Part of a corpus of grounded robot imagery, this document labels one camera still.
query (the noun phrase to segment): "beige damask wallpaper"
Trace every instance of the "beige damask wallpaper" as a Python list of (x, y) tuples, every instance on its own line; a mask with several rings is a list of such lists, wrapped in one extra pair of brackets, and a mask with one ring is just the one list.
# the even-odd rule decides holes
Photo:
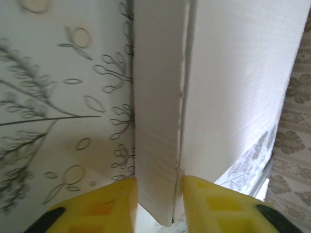
[(266, 201), (311, 233), (311, 14), (287, 89)]

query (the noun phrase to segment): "white foam board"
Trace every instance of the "white foam board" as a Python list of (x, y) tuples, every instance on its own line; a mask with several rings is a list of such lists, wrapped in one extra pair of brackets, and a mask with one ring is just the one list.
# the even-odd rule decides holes
[(309, 0), (136, 0), (140, 204), (182, 212), (183, 174), (214, 182), (277, 123)]

